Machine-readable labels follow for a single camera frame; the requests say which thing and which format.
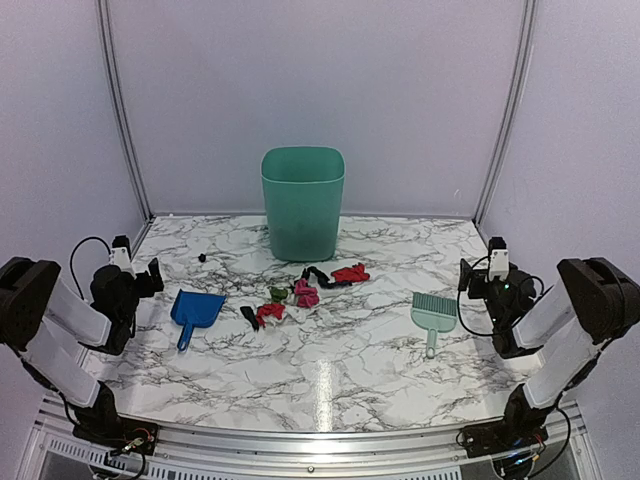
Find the white paper scrap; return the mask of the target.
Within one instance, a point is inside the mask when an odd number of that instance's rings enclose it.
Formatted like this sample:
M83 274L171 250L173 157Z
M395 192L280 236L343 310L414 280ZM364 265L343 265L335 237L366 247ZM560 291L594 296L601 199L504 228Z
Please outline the white paper scrap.
M312 322L321 326L333 326L338 322L335 307L340 297L341 294L337 290L322 290L319 293L319 303L306 308L299 307L297 297L290 293L282 302L285 307L282 318L266 316L266 325L276 327Z

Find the blue plastic dustpan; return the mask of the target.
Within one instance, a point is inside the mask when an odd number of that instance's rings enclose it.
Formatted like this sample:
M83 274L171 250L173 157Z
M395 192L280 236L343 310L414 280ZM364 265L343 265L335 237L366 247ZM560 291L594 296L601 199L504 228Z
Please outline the blue plastic dustpan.
M188 349L195 329L211 327L224 303L226 296L188 292L180 290L170 311L173 322L182 328L177 350L185 352Z

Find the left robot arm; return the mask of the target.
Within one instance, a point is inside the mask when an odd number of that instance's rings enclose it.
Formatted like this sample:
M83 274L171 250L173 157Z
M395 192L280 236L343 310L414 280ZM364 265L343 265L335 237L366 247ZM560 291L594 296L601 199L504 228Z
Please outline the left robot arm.
M82 348L121 355L136 334L139 303L164 288L159 263L141 273L109 264L74 293L55 261L14 257L1 268L1 342L36 382L57 394L76 437L116 448L151 448L155 423L120 414L112 389L80 364Z

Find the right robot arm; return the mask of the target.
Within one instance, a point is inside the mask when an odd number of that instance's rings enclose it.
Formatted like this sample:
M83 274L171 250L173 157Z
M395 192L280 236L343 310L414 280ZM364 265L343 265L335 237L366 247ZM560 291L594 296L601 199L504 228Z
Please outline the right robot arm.
M544 424L603 351L639 322L639 285L608 260L563 259L542 295L538 279L510 264L460 262L459 292L484 302L494 349L504 359L538 354L542 367L509 395L502 417L461 429L471 457L524 448L548 437Z

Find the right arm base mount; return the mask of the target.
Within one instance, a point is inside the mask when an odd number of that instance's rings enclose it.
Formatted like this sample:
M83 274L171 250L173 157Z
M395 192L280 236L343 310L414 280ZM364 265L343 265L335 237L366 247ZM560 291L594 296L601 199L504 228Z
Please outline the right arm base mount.
M456 436L456 442L465 449L468 458L522 449L547 439L548 432L545 427L536 427L522 433L508 429L502 421L467 425L461 428Z

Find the light green hand brush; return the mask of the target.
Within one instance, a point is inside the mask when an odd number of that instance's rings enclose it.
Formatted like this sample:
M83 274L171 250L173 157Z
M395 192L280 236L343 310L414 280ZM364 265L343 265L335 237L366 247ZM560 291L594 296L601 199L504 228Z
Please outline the light green hand brush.
M453 299L414 292L410 317L416 326L426 332L426 357L433 359L438 336L451 332L456 326L457 303Z

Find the pink paper scrap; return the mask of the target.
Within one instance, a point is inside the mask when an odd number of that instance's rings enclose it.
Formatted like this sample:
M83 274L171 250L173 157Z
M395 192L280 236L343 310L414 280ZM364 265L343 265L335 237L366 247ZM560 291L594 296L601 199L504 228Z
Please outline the pink paper scrap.
M294 295L297 306L300 308L312 308L319 303L318 291L310 286L304 278L299 279L294 286Z

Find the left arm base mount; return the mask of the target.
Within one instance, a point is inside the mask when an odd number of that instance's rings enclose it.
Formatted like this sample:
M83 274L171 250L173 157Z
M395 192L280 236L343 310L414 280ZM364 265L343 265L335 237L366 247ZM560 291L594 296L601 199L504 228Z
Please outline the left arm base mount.
M87 440L112 450L122 450L126 445L136 439L141 439L142 444L132 448L132 452L150 456L154 453L159 434L159 425L154 422L144 421L132 417L122 417L121 428L115 434L99 433L87 425L75 426L73 435L76 438Z

